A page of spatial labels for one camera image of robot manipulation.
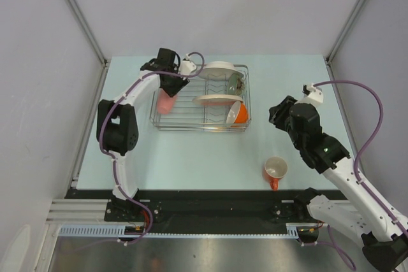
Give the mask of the coral pink cup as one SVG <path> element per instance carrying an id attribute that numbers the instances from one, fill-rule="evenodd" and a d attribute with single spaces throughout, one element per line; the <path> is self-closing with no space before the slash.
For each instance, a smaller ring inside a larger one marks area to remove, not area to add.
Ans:
<path id="1" fill-rule="evenodd" d="M 177 98 L 178 95 L 170 97 L 163 89 L 161 89 L 157 99 L 157 112 L 162 115 L 169 114 Z"/>

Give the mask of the white bowl orange outside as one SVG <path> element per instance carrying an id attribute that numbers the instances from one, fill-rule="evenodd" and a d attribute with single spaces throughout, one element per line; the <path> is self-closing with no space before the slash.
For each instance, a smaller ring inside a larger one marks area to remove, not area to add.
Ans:
<path id="1" fill-rule="evenodd" d="M 226 117 L 227 126 L 236 126 L 246 124 L 249 119 L 249 113 L 245 104 L 241 101 L 236 101 L 230 108 Z"/>

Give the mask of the pink beige leaf plate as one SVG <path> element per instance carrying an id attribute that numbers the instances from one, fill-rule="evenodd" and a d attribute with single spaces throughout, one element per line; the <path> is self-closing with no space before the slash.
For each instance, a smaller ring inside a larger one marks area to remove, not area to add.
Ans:
<path id="1" fill-rule="evenodd" d="M 243 102 L 243 98 L 230 94 L 207 94 L 193 98 L 192 102 L 200 106 L 225 106 L 235 102 Z"/>

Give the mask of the white scalloped plate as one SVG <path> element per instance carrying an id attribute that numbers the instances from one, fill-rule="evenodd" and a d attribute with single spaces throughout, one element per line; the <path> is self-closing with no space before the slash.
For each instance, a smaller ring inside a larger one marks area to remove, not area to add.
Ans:
<path id="1" fill-rule="evenodd" d="M 244 77 L 244 74 L 237 70 L 232 63 L 214 61 L 206 64 L 198 76 L 204 80 L 228 81 L 233 75 L 240 78 Z"/>

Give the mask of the metal wire dish rack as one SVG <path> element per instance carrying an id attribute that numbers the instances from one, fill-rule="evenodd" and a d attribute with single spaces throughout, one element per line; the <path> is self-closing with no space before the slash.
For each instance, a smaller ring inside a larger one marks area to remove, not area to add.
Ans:
<path id="1" fill-rule="evenodd" d="M 150 109 L 150 121 L 161 130 L 185 130 L 230 132 L 244 131 L 251 123 L 251 97 L 249 86 L 249 68 L 243 64 L 234 64 L 237 70 L 244 74 L 245 92 L 241 96 L 249 113 L 246 124 L 227 126 L 226 117 L 231 105 L 225 106 L 200 106 L 192 102 L 193 98 L 207 94 L 227 94 L 228 81 L 204 80 L 197 76 L 190 79 L 190 83 L 179 93 L 175 104 L 169 114 L 162 115 L 157 112 L 157 99 L 159 94 L 154 94 Z"/>

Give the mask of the green ceramic bowl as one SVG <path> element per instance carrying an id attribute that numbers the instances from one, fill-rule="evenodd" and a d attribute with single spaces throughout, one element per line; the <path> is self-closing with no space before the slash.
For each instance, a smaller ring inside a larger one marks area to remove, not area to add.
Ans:
<path id="1" fill-rule="evenodd" d="M 239 74 L 233 74 L 228 80 L 226 93 L 234 96 L 242 96 L 245 92 L 245 83 Z"/>

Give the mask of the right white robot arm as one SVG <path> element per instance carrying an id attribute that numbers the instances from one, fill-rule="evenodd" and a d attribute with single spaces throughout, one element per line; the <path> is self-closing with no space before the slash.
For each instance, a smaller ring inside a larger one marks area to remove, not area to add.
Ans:
<path id="1" fill-rule="evenodd" d="M 407 259 L 407 216 L 382 196 L 359 169 L 347 149 L 323 132 L 317 103 L 287 96 L 269 109 L 269 122 L 289 134 L 308 167 L 329 180 L 356 209 L 351 212 L 308 188 L 298 196 L 295 217 L 322 221 L 354 241 L 378 271 L 394 271 Z"/>

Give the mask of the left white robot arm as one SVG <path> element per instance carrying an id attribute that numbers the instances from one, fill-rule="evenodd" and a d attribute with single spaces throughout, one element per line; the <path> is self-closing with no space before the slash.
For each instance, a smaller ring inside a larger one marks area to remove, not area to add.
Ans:
<path id="1" fill-rule="evenodd" d="M 131 199 L 138 186 L 129 165 L 130 153 L 139 138 L 136 111 L 159 89 L 169 97 L 176 96 L 196 70 L 189 55 L 182 59 L 177 52 L 160 48 L 155 58 L 141 66 L 128 89 L 115 99 L 102 99 L 98 104 L 96 139 L 101 153 L 111 159 L 113 196 L 122 200 L 118 212 L 128 221 L 141 213 L 140 204 Z"/>

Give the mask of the orange mug white inside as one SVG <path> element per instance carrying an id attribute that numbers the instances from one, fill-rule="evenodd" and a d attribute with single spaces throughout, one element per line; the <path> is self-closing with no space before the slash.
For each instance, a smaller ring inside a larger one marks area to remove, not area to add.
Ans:
<path id="1" fill-rule="evenodd" d="M 288 165 L 281 157 L 270 157 L 263 165 L 262 176 L 273 191 L 278 191 L 279 182 L 286 176 Z"/>

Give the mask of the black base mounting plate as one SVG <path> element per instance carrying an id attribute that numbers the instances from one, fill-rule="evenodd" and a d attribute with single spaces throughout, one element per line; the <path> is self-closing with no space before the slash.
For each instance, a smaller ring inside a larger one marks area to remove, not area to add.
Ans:
<path id="1" fill-rule="evenodd" d="M 147 219 L 154 234 L 282 234 L 286 224 L 316 224 L 305 205 L 307 196 L 343 200 L 336 190 L 141 190 L 135 199 L 150 209 L 114 200 L 109 190 L 70 189 L 68 199 L 107 201 L 103 219 L 140 227 Z"/>

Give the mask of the left aluminium frame post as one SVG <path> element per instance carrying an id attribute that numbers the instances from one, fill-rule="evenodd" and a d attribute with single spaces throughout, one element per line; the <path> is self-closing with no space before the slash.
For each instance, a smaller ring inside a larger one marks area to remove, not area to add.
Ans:
<path id="1" fill-rule="evenodd" d="M 99 63 L 105 67 L 107 63 L 107 59 L 104 56 L 102 49 L 97 42 L 95 35 L 82 11 L 82 9 L 79 6 L 79 3 L 77 0 L 64 0 L 73 14 L 74 19 L 76 20 L 82 34 L 85 37 L 85 40 L 88 42 L 91 50 L 93 51 L 94 55 L 98 59 Z"/>

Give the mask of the aluminium frame post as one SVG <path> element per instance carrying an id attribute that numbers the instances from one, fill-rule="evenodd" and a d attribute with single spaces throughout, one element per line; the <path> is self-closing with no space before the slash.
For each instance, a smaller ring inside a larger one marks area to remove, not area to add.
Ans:
<path id="1" fill-rule="evenodd" d="M 328 52 L 328 55 L 326 56 L 326 62 L 328 64 L 333 62 L 336 54 L 338 53 L 342 44 L 345 42 L 347 35 L 350 33 L 351 29 L 356 23 L 367 1 L 368 0 L 356 0 L 355 4 L 352 7 L 350 14 L 348 14 L 344 25 L 342 26 L 338 36 L 336 37 L 332 47 L 330 48 L 330 51 Z"/>
<path id="2" fill-rule="evenodd" d="M 95 35 L 82 11 L 82 9 L 79 6 L 79 3 L 77 0 L 64 0 L 73 14 L 74 19 L 76 20 L 82 34 L 85 37 L 85 40 L 88 42 L 91 50 L 93 51 L 94 55 L 98 59 L 99 63 L 105 67 L 107 63 L 107 59 L 104 56 L 102 49 L 97 42 Z"/>

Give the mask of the right aluminium frame post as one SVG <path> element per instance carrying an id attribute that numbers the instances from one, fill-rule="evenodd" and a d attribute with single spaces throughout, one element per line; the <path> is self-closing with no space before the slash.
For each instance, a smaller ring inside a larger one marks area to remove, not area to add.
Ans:
<path id="1" fill-rule="evenodd" d="M 328 52 L 328 55 L 326 56 L 326 62 L 328 64 L 333 62 L 336 54 L 338 53 L 342 44 L 345 42 L 347 35 L 350 33 L 351 29 L 356 23 L 367 1 L 368 0 L 356 0 L 355 4 L 352 7 L 350 14 L 348 14 L 344 25 L 342 26 L 338 36 L 336 37 L 332 47 L 330 48 L 330 51 Z"/>

